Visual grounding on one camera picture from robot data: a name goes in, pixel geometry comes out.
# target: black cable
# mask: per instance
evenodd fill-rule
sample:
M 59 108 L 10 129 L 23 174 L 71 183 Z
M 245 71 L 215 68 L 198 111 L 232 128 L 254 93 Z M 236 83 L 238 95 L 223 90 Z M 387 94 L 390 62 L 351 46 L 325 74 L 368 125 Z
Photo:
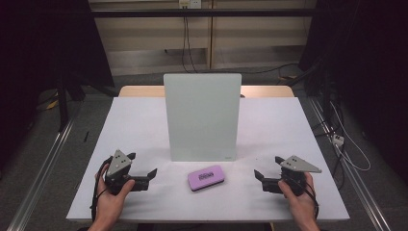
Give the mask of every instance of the black cable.
M 315 219 L 318 218 L 319 215 L 319 204 L 318 201 L 316 200 L 316 193 L 313 190 L 312 186 L 309 185 L 306 182 L 306 185 L 309 186 L 309 188 L 312 190 L 312 193 L 310 193 L 305 187 L 302 187 L 299 183 L 297 183 L 292 177 L 286 177 L 286 179 L 290 179 L 292 182 L 294 182 L 295 184 L 297 184 L 297 186 L 302 189 L 307 195 L 309 195 L 309 197 L 313 200 L 314 204 L 315 204 Z
M 193 72 L 190 72 L 190 71 L 188 71 L 186 69 L 186 64 L 184 63 L 184 52 L 186 50 L 186 40 L 187 40 L 187 44 L 188 44 L 188 48 L 189 48 L 191 65 L 192 65 L 192 68 L 194 69 L 194 72 L 197 73 L 197 70 L 195 69 L 194 63 L 192 61 L 192 56 L 191 56 L 190 35 L 189 35 L 189 21 L 187 20 L 186 17 L 184 17 L 184 41 L 183 41 L 183 54 L 182 54 L 181 60 L 182 60 L 184 70 L 187 73 L 193 73 Z
M 192 56 L 191 56 L 189 20 L 186 17 L 185 19 L 186 19 L 186 28 L 187 28 L 187 45 L 189 46 L 190 61 L 191 61 L 192 68 L 194 69 L 194 72 L 197 73 L 197 70 L 195 69 L 194 62 L 192 61 Z
M 326 120 L 324 120 L 324 121 L 322 121 L 322 122 L 320 122 L 320 123 L 318 123 L 318 124 L 316 124 L 316 125 L 313 125 L 313 126 L 311 126 L 310 128 L 312 129 L 312 131 L 315 131 L 315 130 L 318 129 L 320 126 L 322 126 L 323 123 L 326 123 Z
M 292 80 L 293 79 L 293 78 L 291 78 L 289 76 L 282 76 L 281 69 L 282 69 L 283 66 L 284 65 L 281 65 L 281 66 L 278 67 L 278 78 L 277 78 L 278 82 L 275 84 L 276 86 L 278 86 L 280 84 L 282 79 L 285 79 L 285 80 Z
M 105 164 L 110 164 L 111 161 L 112 161 L 112 158 L 113 157 L 110 157 L 107 160 L 105 160 L 102 163 L 102 166 L 99 168 L 98 173 L 96 174 L 95 187 L 93 189 L 92 205 L 90 206 L 90 213 L 91 213 L 91 216 L 92 216 L 92 221 L 95 221 L 95 218 L 96 218 L 96 206 L 98 205 L 99 196 L 102 194 L 102 193 L 98 194 L 99 178 L 101 177 L 101 173 L 102 173 L 102 169 L 103 169 L 104 165 Z
M 185 49 L 186 49 L 186 18 L 184 17 L 184 40 L 183 40 L 183 53 L 182 53 L 182 56 L 181 56 L 181 62 L 182 62 L 184 70 L 187 73 L 190 73 L 189 71 L 187 71 L 186 66 L 184 64 L 184 51 L 185 51 Z
M 277 70 L 279 68 L 288 66 L 288 65 L 298 65 L 296 63 L 290 63 L 290 64 L 283 64 L 281 66 L 272 68 L 272 69 L 267 69 L 267 70 L 261 70 L 261 71 L 254 71 L 254 72 L 244 72 L 244 71 L 222 71 L 222 73 L 233 73 L 233 74 L 262 74 L 262 73 L 268 73 L 271 72 L 273 70 Z
M 332 101 L 331 101 L 331 103 L 332 103 L 333 106 L 334 106 L 334 109 L 333 109 L 333 110 L 336 110 L 337 113 L 338 113 L 338 115 L 339 115 L 339 122 L 340 122 L 341 124 L 344 124 L 344 114 L 343 114 L 342 108 L 340 107 L 340 102 L 332 102 Z M 342 135 L 342 137 L 344 137 L 344 129 L 343 129 L 343 128 L 342 128 L 341 135 Z M 333 149 L 334 149 L 334 153 L 337 155 L 337 152 L 336 152 L 336 149 L 335 149 L 334 145 L 332 145 L 332 146 L 333 146 Z M 345 149 L 345 143 L 343 143 L 343 145 L 342 145 L 340 151 L 341 151 L 342 153 L 344 153 L 344 149 Z M 343 165 L 341 165 L 341 159 L 342 159 L 342 157 L 343 157 L 342 155 L 339 155 L 339 156 L 337 157 L 337 159 L 336 159 L 336 164 L 335 164 L 335 167 L 334 167 L 333 172 L 332 172 L 332 176 L 334 177 L 335 174 L 336 174 L 336 171 L 337 171 L 337 167 L 340 166 L 341 169 L 342 169 L 342 183 L 341 183 L 341 185 L 338 187 L 338 190 L 341 190 L 341 189 L 342 189 L 342 187 L 344 186 L 344 182 L 345 182 L 344 167 L 343 167 Z
M 298 75 L 296 78 L 294 78 L 293 80 L 291 80 L 287 86 L 288 87 L 293 87 L 295 84 L 299 83 L 302 80 L 305 80 L 305 85 L 306 85 L 306 81 L 308 80 L 307 77 L 309 77 L 310 74 L 314 73 L 316 70 L 319 69 L 321 60 L 319 60 L 318 62 L 316 62 L 315 64 L 313 64 L 309 69 L 307 69 L 305 72 L 303 72 L 302 74 Z
M 336 110 L 336 111 L 338 112 L 339 117 L 340 117 L 340 121 L 339 121 L 337 124 L 332 121 L 332 123 L 334 123 L 335 128 L 328 127 L 328 129 L 329 129 L 328 132 L 321 133 L 321 134 L 316 134 L 316 135 L 315 135 L 315 138 L 317 138 L 317 137 L 322 137 L 322 136 L 331 136 L 333 133 L 337 132 L 339 129 L 342 129 L 342 137 L 344 137 L 344 131 L 343 131 L 343 128 L 342 128 L 342 126 L 341 126 L 341 124 L 344 124 L 343 111 L 340 109 L 340 106 L 339 106 L 340 103 L 336 103 L 336 102 L 335 102 L 334 104 L 336 104 L 336 106 L 337 106 L 338 109 L 334 108 L 333 110 Z M 333 116 L 334 116 L 334 113 L 330 113 L 330 118 L 329 118 L 329 119 L 330 119 L 330 120 L 333 120 Z

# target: standing white panel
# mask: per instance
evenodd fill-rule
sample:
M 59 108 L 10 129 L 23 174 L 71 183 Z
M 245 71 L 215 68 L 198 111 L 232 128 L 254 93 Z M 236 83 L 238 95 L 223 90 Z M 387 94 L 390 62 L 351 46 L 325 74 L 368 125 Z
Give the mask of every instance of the standing white panel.
M 166 74 L 171 160 L 234 161 L 241 74 Z

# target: metal rail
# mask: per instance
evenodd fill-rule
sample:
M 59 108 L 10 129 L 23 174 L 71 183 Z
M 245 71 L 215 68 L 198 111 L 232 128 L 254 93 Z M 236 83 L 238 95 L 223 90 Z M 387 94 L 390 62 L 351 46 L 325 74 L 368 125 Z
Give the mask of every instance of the metal rail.
M 73 117 L 67 123 L 62 132 L 58 133 L 57 137 L 55 138 L 51 150 L 48 152 L 48 155 L 45 158 L 45 161 L 42 164 L 36 179 L 34 180 L 22 203 L 20 204 L 7 231 L 23 231 L 25 229 L 31 214 L 36 208 L 37 202 L 41 196 L 42 190 L 45 187 L 48 177 L 51 174 L 51 171 L 56 164 L 58 157 L 60 156 L 65 141 L 69 135 L 69 132 L 71 131 L 74 119 L 79 114 L 81 105 L 73 113 Z
M 57 17 L 305 17 L 328 16 L 342 13 L 343 10 L 322 9 L 162 9 L 162 10 L 125 10 L 107 9 L 91 11 L 36 10 L 40 16 Z
M 322 127 L 325 132 L 329 132 L 330 129 L 324 123 L 324 118 L 321 114 L 322 107 L 317 101 L 315 97 L 309 98 L 309 102 L 315 111 L 316 116 L 319 119 L 319 122 L 322 124 Z M 340 157 L 340 149 L 335 147 L 337 157 Z M 364 183 L 363 179 L 361 178 L 358 170 L 354 167 L 351 167 L 344 158 L 341 158 L 341 163 L 344 167 L 344 172 L 347 174 L 348 179 L 350 180 L 351 184 L 353 185 L 354 190 L 357 192 L 358 197 L 360 198 L 363 207 L 366 209 L 367 214 L 369 215 L 372 224 L 374 225 L 377 231 L 391 231 L 391 227 L 386 221 L 384 214 L 381 211 L 381 208 L 378 206 L 377 202 L 375 201 L 374 197 L 371 195 L 369 189 L 367 188 L 366 184 Z

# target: purple eraser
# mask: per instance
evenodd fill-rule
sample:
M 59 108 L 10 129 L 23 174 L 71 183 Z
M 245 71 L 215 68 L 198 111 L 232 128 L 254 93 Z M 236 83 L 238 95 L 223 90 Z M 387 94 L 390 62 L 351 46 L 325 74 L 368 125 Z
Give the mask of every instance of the purple eraser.
M 224 182 L 224 172 L 220 166 L 207 167 L 188 176 L 193 192 Z

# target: wrist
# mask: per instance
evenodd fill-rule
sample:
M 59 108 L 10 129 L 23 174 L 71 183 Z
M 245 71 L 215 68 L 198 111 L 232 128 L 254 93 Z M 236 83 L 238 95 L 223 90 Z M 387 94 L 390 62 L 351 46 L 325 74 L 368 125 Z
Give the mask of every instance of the wrist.
M 97 219 L 89 228 L 89 231 L 110 231 L 114 228 L 115 223 L 108 219 Z
M 307 223 L 298 224 L 301 231 L 320 231 L 315 220 L 310 220 Z

